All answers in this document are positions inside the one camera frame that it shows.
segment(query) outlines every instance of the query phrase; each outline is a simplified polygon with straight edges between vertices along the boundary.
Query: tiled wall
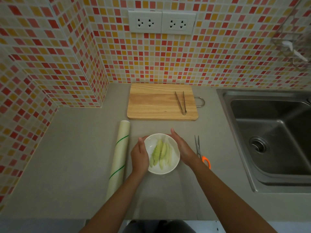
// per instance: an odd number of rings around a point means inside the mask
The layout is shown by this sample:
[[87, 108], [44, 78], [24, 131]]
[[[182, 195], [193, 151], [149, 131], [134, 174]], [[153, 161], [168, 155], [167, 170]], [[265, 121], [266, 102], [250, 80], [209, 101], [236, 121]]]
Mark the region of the tiled wall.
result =
[[[310, 90], [311, 69], [294, 70], [270, 43], [297, 1], [83, 0], [110, 82]], [[134, 8], [197, 11], [193, 36], [130, 33]], [[289, 23], [303, 33], [310, 17], [303, 0]]]
[[57, 111], [0, 48], [0, 211]]
[[108, 81], [81, 0], [1, 0], [0, 9], [0, 43], [56, 105], [102, 105]]

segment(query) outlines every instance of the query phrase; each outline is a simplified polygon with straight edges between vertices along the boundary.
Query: white outlet cover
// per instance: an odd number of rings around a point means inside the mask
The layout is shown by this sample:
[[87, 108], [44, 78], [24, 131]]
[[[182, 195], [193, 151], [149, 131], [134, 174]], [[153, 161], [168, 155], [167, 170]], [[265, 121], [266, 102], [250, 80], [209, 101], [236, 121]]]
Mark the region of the white outlet cover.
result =
[[162, 12], [161, 33], [192, 35], [196, 12]]
[[161, 33], [162, 11], [129, 10], [132, 33]]

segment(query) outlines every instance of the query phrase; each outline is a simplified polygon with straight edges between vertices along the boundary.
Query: orange scissors handle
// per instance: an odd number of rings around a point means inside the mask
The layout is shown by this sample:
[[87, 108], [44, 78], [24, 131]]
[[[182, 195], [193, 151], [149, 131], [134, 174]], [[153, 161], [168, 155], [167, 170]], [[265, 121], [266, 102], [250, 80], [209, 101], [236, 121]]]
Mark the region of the orange scissors handle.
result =
[[211, 169], [211, 163], [210, 163], [210, 161], [209, 161], [205, 156], [202, 156], [202, 162], [204, 163], [204, 161], [207, 161], [208, 167], [209, 167], [209, 169]]

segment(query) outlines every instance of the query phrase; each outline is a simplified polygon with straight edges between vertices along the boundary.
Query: dark pants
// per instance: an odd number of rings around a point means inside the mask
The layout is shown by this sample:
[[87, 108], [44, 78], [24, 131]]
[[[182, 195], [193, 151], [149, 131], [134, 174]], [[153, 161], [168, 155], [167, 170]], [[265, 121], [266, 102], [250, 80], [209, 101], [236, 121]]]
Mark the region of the dark pants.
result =
[[195, 233], [184, 221], [131, 221], [123, 233]]

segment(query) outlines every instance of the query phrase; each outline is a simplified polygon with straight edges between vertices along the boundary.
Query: kitchen counter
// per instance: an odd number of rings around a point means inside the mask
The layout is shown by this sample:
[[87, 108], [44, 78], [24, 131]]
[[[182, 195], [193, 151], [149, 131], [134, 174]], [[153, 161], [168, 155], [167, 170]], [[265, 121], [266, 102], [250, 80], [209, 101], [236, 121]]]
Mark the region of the kitchen counter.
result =
[[[311, 194], [254, 193], [215, 88], [193, 86], [205, 99], [196, 121], [131, 121], [129, 153], [138, 137], [173, 127], [212, 171], [268, 221], [310, 221]], [[103, 205], [119, 122], [127, 119], [130, 84], [108, 87], [102, 108], [62, 107], [56, 113], [1, 217], [91, 218]], [[160, 176], [147, 173], [126, 219], [217, 220], [193, 172], [180, 162]]]

